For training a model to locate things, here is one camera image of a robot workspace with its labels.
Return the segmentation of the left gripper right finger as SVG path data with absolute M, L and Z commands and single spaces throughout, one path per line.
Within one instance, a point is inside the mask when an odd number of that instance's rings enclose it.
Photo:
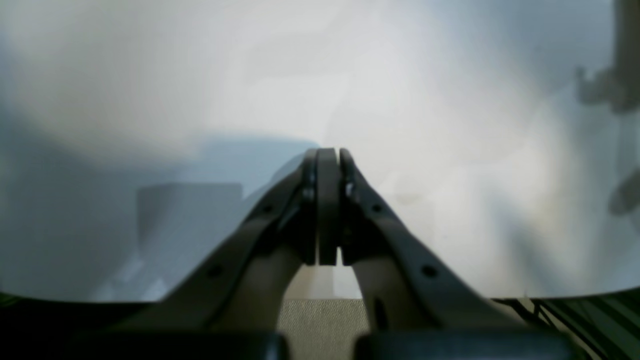
M 569 335 L 529 326 L 471 289 L 400 220 L 339 150 L 342 259 L 352 267 L 370 333 L 355 360 L 578 360 Z

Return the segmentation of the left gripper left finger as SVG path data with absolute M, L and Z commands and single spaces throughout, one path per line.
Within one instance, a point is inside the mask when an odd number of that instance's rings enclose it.
M 288 360 L 276 326 L 304 265 L 336 264 L 339 160 L 309 149 L 164 300 L 75 342 L 77 360 Z

